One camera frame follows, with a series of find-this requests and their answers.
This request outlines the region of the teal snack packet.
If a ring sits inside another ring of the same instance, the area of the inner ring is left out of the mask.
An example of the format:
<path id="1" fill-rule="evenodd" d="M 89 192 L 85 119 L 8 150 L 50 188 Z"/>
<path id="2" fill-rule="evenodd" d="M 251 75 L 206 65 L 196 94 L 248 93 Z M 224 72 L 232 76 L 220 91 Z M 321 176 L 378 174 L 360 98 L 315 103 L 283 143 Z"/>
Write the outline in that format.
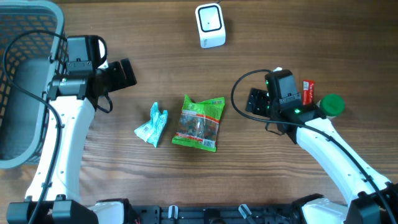
<path id="1" fill-rule="evenodd" d="M 158 102 L 155 102 L 150 109 L 150 120 L 134 130 L 137 137 L 157 147 L 162 131 L 167 124 L 168 111 L 161 112 Z"/>

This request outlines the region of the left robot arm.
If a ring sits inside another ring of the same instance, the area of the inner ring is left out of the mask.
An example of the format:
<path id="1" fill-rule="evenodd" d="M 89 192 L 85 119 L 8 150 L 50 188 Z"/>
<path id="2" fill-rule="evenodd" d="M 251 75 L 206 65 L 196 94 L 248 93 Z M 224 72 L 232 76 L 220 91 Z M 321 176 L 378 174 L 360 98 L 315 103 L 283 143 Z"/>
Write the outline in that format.
<path id="1" fill-rule="evenodd" d="M 126 198 L 100 200 L 92 207 L 80 201 L 80 167 L 86 135 L 98 99 L 137 83 L 130 61 L 107 62 L 107 46 L 97 35 L 66 38 L 65 74 L 53 76 L 43 99 L 16 88 L 44 104 L 44 145 L 23 202 L 9 204 L 8 223 L 138 223 Z"/>

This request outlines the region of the red stick sachet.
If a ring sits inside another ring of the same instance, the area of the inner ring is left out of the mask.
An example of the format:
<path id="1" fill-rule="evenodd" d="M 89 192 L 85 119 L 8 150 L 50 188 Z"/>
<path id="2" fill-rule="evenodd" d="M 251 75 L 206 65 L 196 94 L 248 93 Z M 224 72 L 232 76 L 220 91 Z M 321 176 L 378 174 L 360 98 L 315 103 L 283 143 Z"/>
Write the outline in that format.
<path id="1" fill-rule="evenodd" d="M 313 80 L 303 81 L 303 105 L 313 103 L 315 82 Z"/>

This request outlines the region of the green lid spice jar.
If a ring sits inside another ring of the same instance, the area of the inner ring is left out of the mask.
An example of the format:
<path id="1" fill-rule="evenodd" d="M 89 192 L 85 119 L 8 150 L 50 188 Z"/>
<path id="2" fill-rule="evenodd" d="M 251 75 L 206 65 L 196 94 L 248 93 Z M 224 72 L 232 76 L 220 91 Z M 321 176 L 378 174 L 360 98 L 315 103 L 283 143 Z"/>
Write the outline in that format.
<path id="1" fill-rule="evenodd" d="M 326 114 L 328 119 L 333 119 L 344 112 L 345 101 L 340 95 L 329 94 L 318 101 L 317 106 Z"/>

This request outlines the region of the green snack bag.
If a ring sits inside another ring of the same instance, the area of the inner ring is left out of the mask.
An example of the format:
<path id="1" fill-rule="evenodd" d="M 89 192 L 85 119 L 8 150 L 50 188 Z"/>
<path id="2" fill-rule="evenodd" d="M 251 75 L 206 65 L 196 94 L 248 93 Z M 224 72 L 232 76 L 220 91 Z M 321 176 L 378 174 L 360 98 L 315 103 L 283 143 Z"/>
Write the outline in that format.
<path id="1" fill-rule="evenodd" d="M 216 140 L 225 98 L 193 102 L 185 95 L 173 144 L 216 152 Z"/>

